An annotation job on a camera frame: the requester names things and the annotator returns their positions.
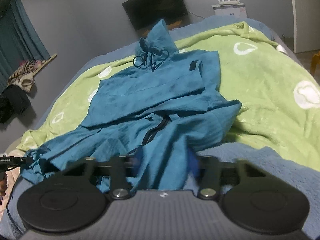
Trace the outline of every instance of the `black suction pad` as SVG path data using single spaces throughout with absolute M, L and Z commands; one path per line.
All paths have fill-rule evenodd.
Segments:
M 17 204 L 27 227 L 52 233 L 83 228 L 106 206 L 103 193 L 81 176 L 53 176 L 26 190 Z
M 227 217 L 262 234 L 301 229 L 310 209 L 306 196 L 278 178 L 253 169 L 250 167 L 249 175 L 240 172 L 240 183 L 225 194 L 222 208 Z

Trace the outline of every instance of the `blue jacket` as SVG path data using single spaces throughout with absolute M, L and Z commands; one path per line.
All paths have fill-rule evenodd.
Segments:
M 217 51 L 179 53 L 164 20 L 140 39 L 134 65 L 100 81 L 88 114 L 74 131 L 26 153 L 34 163 L 21 175 L 38 183 L 50 176 L 48 162 L 58 169 L 91 156 L 107 161 L 142 145 L 138 177 L 127 178 L 134 188 L 181 189 L 188 175 L 188 151 L 221 143 L 241 103 L 218 92 Z M 150 136 L 148 131 L 159 127 Z M 97 187 L 109 189 L 102 177 Z

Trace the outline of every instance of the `teal curtain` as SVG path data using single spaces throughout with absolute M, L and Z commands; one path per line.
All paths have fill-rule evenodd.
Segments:
M 21 0 L 0 0 L 1 8 L 0 92 L 7 87 L 8 77 L 17 70 L 20 62 L 50 58 L 33 28 Z

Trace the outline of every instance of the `hood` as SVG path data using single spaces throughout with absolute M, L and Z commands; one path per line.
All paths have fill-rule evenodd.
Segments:
M 146 39 L 139 40 L 133 64 L 153 72 L 176 51 L 178 51 L 177 46 L 169 34 L 165 21 L 160 20 L 148 33 Z

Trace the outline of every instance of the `clothes hanging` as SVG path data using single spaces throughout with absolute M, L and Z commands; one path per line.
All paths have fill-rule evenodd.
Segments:
M 0 123 L 9 120 L 13 113 L 22 114 L 31 105 L 31 102 L 20 87 L 8 86 L 0 95 Z
M 27 60 L 8 78 L 8 85 L 14 84 L 27 93 L 34 84 L 33 72 L 41 66 L 40 60 Z

